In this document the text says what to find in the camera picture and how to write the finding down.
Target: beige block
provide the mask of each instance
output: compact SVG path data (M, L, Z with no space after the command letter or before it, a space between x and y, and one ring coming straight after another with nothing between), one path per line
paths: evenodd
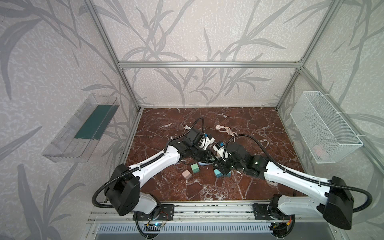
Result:
M192 176L192 174L188 171L188 170L185 170L184 172L183 172L183 177L185 178L185 179L190 179L190 177Z

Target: coiled white cable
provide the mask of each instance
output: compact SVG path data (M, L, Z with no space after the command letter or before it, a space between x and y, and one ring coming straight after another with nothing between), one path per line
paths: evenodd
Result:
M226 133L228 133L228 135L231 135L231 136L234 136L235 134L237 135L237 133L232 132L229 127L224 127L224 126L216 125L216 130L218 130L219 132L226 132Z

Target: white wire mesh basket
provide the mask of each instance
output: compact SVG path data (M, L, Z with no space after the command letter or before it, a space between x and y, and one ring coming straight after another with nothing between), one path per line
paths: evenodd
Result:
M317 163L338 162L363 145L319 91L303 92L291 117Z

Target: leaf pattern wallpaper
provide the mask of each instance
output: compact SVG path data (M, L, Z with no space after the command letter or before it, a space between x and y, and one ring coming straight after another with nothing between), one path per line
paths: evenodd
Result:
M81 1L0 0L0 239L79 239L137 112ZM41 153L90 93L120 107L87 163Z
M331 1L94 2L120 61L297 61ZM293 71L124 69L141 105L183 107L275 106Z
M345 0L315 48L306 68L346 111L377 149L384 153L383 71L384 1ZM317 164L290 117L303 91L314 91L299 77L279 109L306 172L343 178L348 185L367 189L373 204L354 214L350 240L379 240L384 235L384 178L361 149L340 162ZM354 194L356 204L364 197Z

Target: brown marble surface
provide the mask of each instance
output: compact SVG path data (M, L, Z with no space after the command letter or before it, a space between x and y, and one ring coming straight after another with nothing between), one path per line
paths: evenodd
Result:
M253 135L279 163L303 172L275 108L145 108L126 164L140 162L159 152L169 137L184 133L184 126L191 126L200 116L205 119L205 132L212 134L216 141L230 138L215 129L218 124L238 134ZM249 138L239 137L236 142L250 154L262 154ZM276 193L293 194L289 187L236 170L232 170L231 177L216 178L212 166L199 166L200 172L185 180L182 173L186 169L192 172L190 164L193 163L193 159L185 159L162 170L145 183L141 191L153 194L160 201L267 200Z

